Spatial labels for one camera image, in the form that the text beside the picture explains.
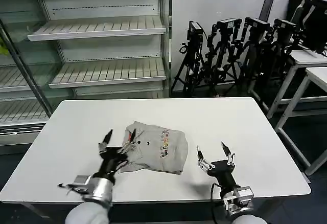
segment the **empty shelf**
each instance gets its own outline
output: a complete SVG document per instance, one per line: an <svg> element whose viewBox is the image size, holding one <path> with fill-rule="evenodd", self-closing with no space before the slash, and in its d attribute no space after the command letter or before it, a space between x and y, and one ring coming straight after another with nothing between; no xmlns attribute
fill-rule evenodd
<svg viewBox="0 0 327 224"><path fill-rule="evenodd" d="M36 99L0 102L0 125L47 120L45 111Z"/></svg>
<svg viewBox="0 0 327 224"><path fill-rule="evenodd" d="M38 64L29 67L33 78L40 86L49 82L52 78L51 73L55 71L53 64ZM0 93L27 90L30 90L30 87L16 66L0 68Z"/></svg>
<svg viewBox="0 0 327 224"><path fill-rule="evenodd" d="M161 58L119 59L65 64L50 88L164 81Z"/></svg>
<svg viewBox="0 0 327 224"><path fill-rule="evenodd" d="M30 41L163 34L159 16L67 19L50 21L28 36Z"/></svg>

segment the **white desk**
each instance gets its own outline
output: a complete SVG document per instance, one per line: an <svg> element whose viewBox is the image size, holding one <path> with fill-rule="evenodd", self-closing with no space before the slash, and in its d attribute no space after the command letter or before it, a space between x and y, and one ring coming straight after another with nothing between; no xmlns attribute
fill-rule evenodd
<svg viewBox="0 0 327 224"><path fill-rule="evenodd" d="M185 132L189 154L181 175L141 170L116 176L113 202L209 200L215 179L197 166L196 146L209 161L225 159L223 141L236 153L234 177L256 197L304 195L310 187L252 98L63 101L0 193L6 203L71 204L59 189L78 174L98 170L98 142L113 129L121 145L133 121Z"/></svg>
<svg viewBox="0 0 327 224"><path fill-rule="evenodd" d="M283 99L283 97L293 77L295 76L296 71L299 68L327 66L327 57L324 57L321 54L317 54L311 50L294 50L292 51L291 56L294 60L294 65L289 69L288 74L281 88L279 89L271 107L268 108L267 106L265 106L265 109L268 111L267 118L272 118L273 114L277 110L278 105L288 104L291 102L291 99ZM327 96L309 97L309 98L300 99L300 101L303 102L325 101L325 100L327 100Z"/></svg>
<svg viewBox="0 0 327 224"><path fill-rule="evenodd" d="M287 106L284 114L282 115L281 119L277 123L275 127L275 131L279 132L289 143L289 145L295 150L299 158L302 160L304 165L307 167L305 173L307 175L313 174L321 165L323 165L325 162L327 162L327 150L321 154L321 156L314 161L312 164L307 160L307 158L303 155L303 153L300 151L300 149L295 145L295 143L292 141L292 139L285 133L283 130L283 126L286 123L287 119L294 114L293 111L296 105L298 104L299 100L301 99L303 93L307 89L310 82L315 83L317 86L319 86L322 90L327 92L327 67L316 67L316 68L307 68L307 75L303 79L301 85L297 89L292 101ZM315 113L313 114L326 114L327 110L314 110Z"/></svg>

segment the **black monitor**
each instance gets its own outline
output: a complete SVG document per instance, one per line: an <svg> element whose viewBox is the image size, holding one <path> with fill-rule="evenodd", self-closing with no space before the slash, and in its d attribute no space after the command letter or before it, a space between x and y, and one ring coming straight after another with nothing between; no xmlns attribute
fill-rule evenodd
<svg viewBox="0 0 327 224"><path fill-rule="evenodd" d="M299 25L299 19L303 13L303 10L305 8L308 9L308 5L310 3L311 0L289 0L286 20Z"/></svg>
<svg viewBox="0 0 327 224"><path fill-rule="evenodd" d="M305 5L300 25L303 29L303 45L322 53L327 42L327 2L312 0Z"/></svg>

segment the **folded shirt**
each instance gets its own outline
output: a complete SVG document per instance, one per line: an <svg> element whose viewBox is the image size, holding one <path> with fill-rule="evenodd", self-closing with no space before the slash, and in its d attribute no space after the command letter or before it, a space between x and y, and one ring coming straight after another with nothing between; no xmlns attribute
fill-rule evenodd
<svg viewBox="0 0 327 224"><path fill-rule="evenodd" d="M124 143L136 129L135 147L127 152L130 164L121 172L151 169L181 173L188 156L188 142L181 131L134 122L125 131Z"/></svg>

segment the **robotic arm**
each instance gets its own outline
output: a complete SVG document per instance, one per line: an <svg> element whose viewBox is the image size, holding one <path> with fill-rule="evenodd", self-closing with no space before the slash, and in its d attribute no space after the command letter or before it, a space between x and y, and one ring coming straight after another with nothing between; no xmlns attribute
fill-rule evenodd
<svg viewBox="0 0 327 224"><path fill-rule="evenodd" d="M127 152L135 146L136 130L130 135L128 142L122 147L108 147L112 130L99 143L100 156L103 159L99 171L90 176L78 175L72 184L62 185L82 196L84 203L70 211L65 224L109 224L108 211L112 206L112 187L115 184L114 174L129 163ZM211 188L212 214L214 214L213 193L215 186L221 188L220 196L225 205L227 218L232 224L267 224L263 219L253 215L252 199L254 194L250 187L240 187L236 184L232 172L235 168L234 153L222 143L227 160L209 163L198 149L198 165L209 176L215 177L218 184Z"/></svg>
<svg viewBox="0 0 327 224"><path fill-rule="evenodd" d="M70 211L65 224L109 224L108 211L111 207L114 174L128 164L127 152L134 147L136 130L122 147L107 147L112 130L99 143L103 159L99 171L90 176L78 175L72 184L58 186L82 195L84 203Z"/></svg>
<svg viewBox="0 0 327 224"><path fill-rule="evenodd" d="M220 197L225 206L227 219L232 221L232 224L267 224L263 219L253 215L254 193L250 187L240 187L236 184L233 175L235 169L234 153L231 153L229 148L222 142L222 148L227 156L227 160L215 161L209 163L198 150L198 165L209 176L215 177L218 184L214 183L211 187L210 198L212 203L212 216L215 224L218 224L214 213L213 194L215 186L221 188Z"/></svg>

